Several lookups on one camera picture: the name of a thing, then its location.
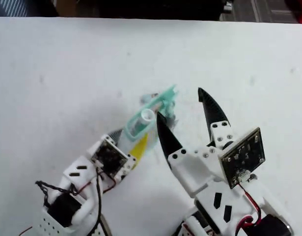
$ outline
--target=robotic arm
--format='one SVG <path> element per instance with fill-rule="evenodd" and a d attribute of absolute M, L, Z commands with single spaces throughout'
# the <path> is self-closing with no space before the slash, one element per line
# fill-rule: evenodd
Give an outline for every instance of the robotic arm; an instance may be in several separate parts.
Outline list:
<path fill-rule="evenodd" d="M 265 161 L 260 128 L 235 137 L 217 102 L 201 88 L 198 96 L 211 138 L 205 147 L 183 147 L 157 114 L 167 163 L 195 204 L 175 235 L 296 235 L 285 208 L 252 174 Z"/>

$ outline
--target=white tabletop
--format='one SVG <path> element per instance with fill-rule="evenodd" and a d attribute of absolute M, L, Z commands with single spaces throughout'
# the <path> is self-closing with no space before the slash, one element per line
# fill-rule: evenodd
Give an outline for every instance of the white tabletop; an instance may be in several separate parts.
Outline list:
<path fill-rule="evenodd" d="M 302 25 L 0 18 L 0 236 L 32 225 L 36 180 L 57 184 L 142 94 L 172 84 L 185 147 L 208 142 L 197 87 L 238 134 L 261 127 L 256 173 L 302 229 Z M 115 236 L 165 236 L 192 203 L 157 145 L 103 196 L 103 214 Z"/>

